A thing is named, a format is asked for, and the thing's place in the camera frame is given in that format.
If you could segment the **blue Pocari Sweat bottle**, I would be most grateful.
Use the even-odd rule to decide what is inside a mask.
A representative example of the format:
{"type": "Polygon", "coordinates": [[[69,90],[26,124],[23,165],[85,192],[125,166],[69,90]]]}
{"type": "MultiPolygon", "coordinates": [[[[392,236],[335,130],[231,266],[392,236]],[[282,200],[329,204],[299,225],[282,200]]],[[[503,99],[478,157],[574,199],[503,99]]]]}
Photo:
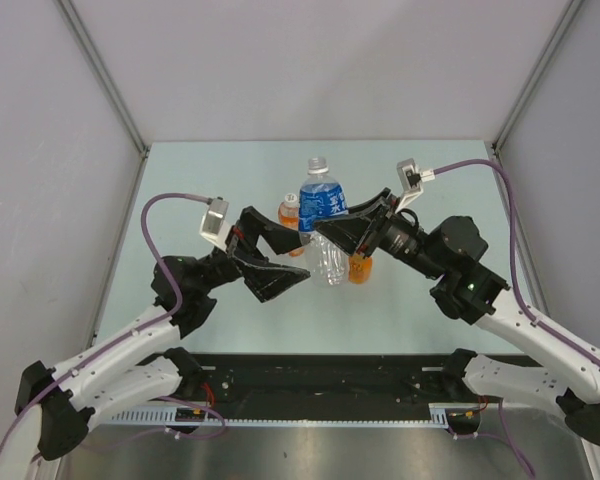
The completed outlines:
{"type": "Polygon", "coordinates": [[[307,178],[299,190],[298,231],[311,279],[321,286],[338,286],[348,279],[347,255],[323,232],[333,219],[348,213],[341,183],[330,175],[327,160],[308,160],[307,178]]]}

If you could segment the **small orange bottle gold cap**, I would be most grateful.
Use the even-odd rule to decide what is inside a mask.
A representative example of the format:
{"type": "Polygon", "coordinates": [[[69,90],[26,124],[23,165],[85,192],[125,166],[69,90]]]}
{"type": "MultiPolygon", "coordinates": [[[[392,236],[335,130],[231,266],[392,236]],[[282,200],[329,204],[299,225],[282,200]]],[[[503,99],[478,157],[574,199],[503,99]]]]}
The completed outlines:
{"type": "Polygon", "coordinates": [[[348,280],[352,284],[361,285],[366,283],[372,272],[373,259],[359,254],[349,258],[348,280]]]}

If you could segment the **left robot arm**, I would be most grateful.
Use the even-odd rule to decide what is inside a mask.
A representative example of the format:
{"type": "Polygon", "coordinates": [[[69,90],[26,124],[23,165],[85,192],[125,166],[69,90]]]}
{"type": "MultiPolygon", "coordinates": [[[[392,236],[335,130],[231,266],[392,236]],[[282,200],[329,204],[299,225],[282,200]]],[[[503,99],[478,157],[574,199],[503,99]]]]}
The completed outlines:
{"type": "Polygon", "coordinates": [[[271,262],[258,248],[264,240],[277,254],[300,247],[299,234],[253,207],[238,221],[225,220],[227,204],[209,201],[200,234],[212,244],[205,256],[158,256],[153,303],[106,340],[52,367],[36,361],[19,383],[15,414],[37,415],[30,449],[47,461],[79,446],[108,416],[144,401],[194,397],[203,370],[178,341],[200,328],[217,302],[211,292],[240,280],[265,303],[308,279],[307,270],[271,262]]]}

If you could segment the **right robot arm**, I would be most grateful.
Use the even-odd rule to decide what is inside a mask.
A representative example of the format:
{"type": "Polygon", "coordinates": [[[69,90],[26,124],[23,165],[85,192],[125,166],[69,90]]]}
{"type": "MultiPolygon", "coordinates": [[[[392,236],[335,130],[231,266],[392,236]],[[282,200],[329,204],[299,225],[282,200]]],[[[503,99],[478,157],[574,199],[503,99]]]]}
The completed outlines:
{"type": "Polygon", "coordinates": [[[445,316],[506,340],[536,363],[519,367],[458,349],[441,376],[449,399],[473,393],[509,399],[557,417],[600,446],[600,348],[531,307],[518,288],[481,264],[488,244],[471,217],[451,216],[425,232],[399,205],[383,190],[314,226],[350,256],[382,250],[435,281],[430,294],[445,316]]]}

